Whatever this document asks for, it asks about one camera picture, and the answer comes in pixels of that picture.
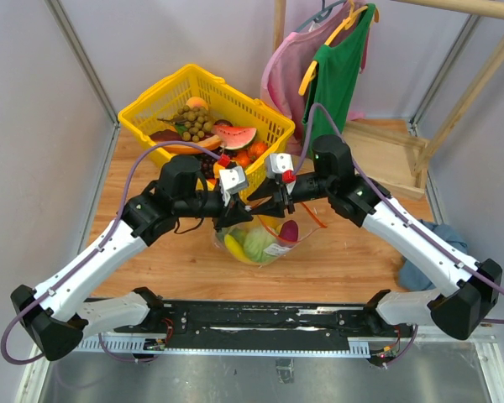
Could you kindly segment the yellow lemon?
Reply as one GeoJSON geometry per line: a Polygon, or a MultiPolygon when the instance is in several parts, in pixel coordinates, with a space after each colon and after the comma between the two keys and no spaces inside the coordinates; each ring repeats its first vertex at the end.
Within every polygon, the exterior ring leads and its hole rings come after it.
{"type": "Polygon", "coordinates": [[[280,219],[277,217],[270,217],[265,215],[259,215],[259,220],[261,220],[267,227],[272,229],[277,229],[280,225],[280,219]]]}

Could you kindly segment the green cabbage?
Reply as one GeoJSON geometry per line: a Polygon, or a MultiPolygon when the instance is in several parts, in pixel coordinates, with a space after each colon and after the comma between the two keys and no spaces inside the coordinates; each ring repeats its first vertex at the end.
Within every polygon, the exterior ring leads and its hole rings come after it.
{"type": "Polygon", "coordinates": [[[276,238],[263,228],[253,228],[248,231],[243,244],[244,253],[248,259],[257,264],[269,264],[276,257],[265,252],[270,245],[276,243],[276,238]]]}

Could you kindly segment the yellow banana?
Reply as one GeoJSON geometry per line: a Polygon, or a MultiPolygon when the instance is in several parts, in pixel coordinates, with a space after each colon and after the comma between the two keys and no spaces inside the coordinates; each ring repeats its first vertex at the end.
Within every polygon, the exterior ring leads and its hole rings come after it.
{"type": "Polygon", "coordinates": [[[229,233],[224,236],[224,245],[226,249],[240,262],[249,263],[250,260],[244,253],[243,247],[240,243],[229,233]]]}

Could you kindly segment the purple sweet potato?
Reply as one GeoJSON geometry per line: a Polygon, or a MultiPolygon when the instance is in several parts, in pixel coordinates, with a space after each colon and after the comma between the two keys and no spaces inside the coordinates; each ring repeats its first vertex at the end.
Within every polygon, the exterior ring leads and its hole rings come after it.
{"type": "Polygon", "coordinates": [[[280,226],[279,238],[284,243],[296,243],[299,240],[299,227],[294,220],[288,220],[280,226]]]}

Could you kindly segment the clear zip top bag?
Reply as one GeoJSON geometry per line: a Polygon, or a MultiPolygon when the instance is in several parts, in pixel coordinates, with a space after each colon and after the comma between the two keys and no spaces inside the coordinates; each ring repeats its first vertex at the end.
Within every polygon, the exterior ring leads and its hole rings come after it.
{"type": "Polygon", "coordinates": [[[216,231],[213,246],[240,263],[267,266],[327,226],[316,209],[301,202],[283,218],[258,215],[250,222],[216,231]]]}

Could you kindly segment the yellow plastic basket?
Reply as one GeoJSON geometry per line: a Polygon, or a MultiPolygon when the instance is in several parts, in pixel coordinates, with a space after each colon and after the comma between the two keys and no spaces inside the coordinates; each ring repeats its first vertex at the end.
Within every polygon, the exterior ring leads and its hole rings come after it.
{"type": "Polygon", "coordinates": [[[178,135],[168,120],[192,97],[200,97],[207,103],[208,116],[214,121],[225,119],[239,127],[254,128],[255,140],[269,146],[245,170],[249,187],[240,192],[240,197],[246,200],[265,179],[266,156],[285,151],[286,143],[295,130],[294,122],[261,100],[244,95],[223,78],[194,64],[185,65],[155,83],[123,109],[118,114],[118,120],[143,149],[149,149],[155,146],[150,136],[156,132],[168,129],[174,136],[178,135]]]}

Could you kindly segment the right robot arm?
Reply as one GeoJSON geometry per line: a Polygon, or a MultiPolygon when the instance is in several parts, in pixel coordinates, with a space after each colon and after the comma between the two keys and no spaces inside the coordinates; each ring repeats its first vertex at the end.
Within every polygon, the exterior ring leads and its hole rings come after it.
{"type": "Polygon", "coordinates": [[[434,325],[452,338],[467,339],[497,302],[501,266],[492,259],[479,262],[454,248],[388,190],[356,173],[350,147],[340,137],[315,139],[312,160],[312,172],[295,175],[290,155],[269,155],[266,177],[248,197],[260,201],[254,214],[284,217],[299,202],[326,198],[338,215],[388,242],[434,286],[378,292],[367,304],[365,329],[381,336],[393,325],[434,325]]]}

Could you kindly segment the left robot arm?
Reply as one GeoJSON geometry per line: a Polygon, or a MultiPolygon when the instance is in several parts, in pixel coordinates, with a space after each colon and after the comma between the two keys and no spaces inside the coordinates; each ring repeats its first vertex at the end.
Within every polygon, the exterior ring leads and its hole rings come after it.
{"type": "Polygon", "coordinates": [[[164,303],[146,287],[127,295],[95,302],[87,297],[117,268],[162,235],[176,231],[183,217],[210,218],[216,229],[252,219],[239,193],[248,186],[242,167],[229,163],[220,170],[213,190],[204,182],[201,165],[192,155],[177,155],[157,180],[123,202],[102,235],[66,267],[34,288],[21,285],[11,295],[20,323],[49,361],[64,358],[83,339],[120,327],[157,330],[164,303]]]}

